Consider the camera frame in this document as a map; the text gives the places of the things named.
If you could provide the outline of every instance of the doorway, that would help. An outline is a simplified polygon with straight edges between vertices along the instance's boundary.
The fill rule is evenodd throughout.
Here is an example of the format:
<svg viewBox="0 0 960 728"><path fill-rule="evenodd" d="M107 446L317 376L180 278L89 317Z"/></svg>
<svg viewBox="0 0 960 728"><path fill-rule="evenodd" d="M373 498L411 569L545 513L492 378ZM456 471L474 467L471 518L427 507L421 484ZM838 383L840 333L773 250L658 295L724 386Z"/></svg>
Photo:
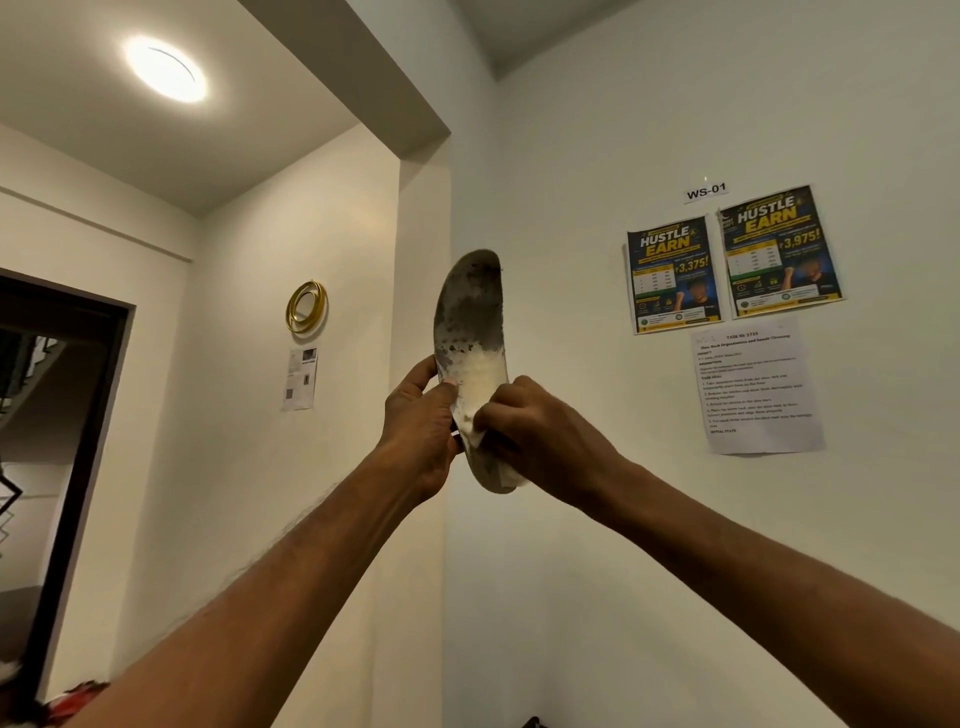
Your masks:
<svg viewBox="0 0 960 728"><path fill-rule="evenodd" d="M0 722L36 704L129 315L0 275Z"/></svg>

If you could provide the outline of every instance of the small notice paper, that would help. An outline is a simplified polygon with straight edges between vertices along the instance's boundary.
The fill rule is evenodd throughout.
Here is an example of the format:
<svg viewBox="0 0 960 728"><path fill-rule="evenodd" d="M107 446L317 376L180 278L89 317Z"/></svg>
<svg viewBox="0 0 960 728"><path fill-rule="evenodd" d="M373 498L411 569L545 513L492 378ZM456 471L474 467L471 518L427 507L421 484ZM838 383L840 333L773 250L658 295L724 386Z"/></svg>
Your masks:
<svg viewBox="0 0 960 728"><path fill-rule="evenodd" d="M317 378L317 348L293 348L287 364L287 384L283 388L282 411L313 409L313 390Z"/></svg>
<svg viewBox="0 0 960 728"><path fill-rule="evenodd" d="M795 318L701 331L692 336L693 358L710 449L733 455L826 446Z"/></svg>

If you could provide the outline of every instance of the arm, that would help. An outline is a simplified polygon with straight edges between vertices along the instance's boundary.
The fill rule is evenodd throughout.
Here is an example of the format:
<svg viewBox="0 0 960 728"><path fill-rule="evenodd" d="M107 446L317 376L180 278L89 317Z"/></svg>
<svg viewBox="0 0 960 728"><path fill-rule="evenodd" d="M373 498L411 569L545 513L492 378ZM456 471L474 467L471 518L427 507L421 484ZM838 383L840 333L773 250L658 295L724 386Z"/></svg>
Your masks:
<svg viewBox="0 0 960 728"><path fill-rule="evenodd" d="M644 549L850 726L956 725L957 632L671 488L527 377L475 422L488 448Z"/></svg>
<svg viewBox="0 0 960 728"><path fill-rule="evenodd" d="M436 372L422 361L387 399L383 437L359 467L70 728L268 728L377 551L446 481L457 389L423 395Z"/></svg>

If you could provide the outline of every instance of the ceiling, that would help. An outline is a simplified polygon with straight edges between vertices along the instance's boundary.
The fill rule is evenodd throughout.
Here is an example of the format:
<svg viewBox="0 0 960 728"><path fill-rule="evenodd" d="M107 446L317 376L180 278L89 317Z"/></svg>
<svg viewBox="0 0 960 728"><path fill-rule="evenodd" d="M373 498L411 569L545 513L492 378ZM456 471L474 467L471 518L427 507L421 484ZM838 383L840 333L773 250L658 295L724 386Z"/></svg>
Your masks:
<svg viewBox="0 0 960 728"><path fill-rule="evenodd" d="M497 75L635 0L452 0Z"/></svg>
<svg viewBox="0 0 960 728"><path fill-rule="evenodd" d="M2 0L0 124L197 216L356 119L236 0ZM178 46L209 96L145 86L122 43Z"/></svg>

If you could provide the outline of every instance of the forearm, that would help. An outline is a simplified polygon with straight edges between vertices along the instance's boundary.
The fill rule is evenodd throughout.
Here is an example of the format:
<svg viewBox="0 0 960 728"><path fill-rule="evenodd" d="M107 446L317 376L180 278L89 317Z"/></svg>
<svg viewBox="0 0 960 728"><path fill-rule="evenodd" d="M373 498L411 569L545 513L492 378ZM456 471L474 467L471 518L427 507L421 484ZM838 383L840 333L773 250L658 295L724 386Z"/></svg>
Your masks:
<svg viewBox="0 0 960 728"><path fill-rule="evenodd" d="M912 607L630 466L588 514L647 551L851 726L947 726L960 638Z"/></svg>
<svg viewBox="0 0 960 728"><path fill-rule="evenodd" d="M410 489L368 457L71 728L267 728L397 525Z"/></svg>

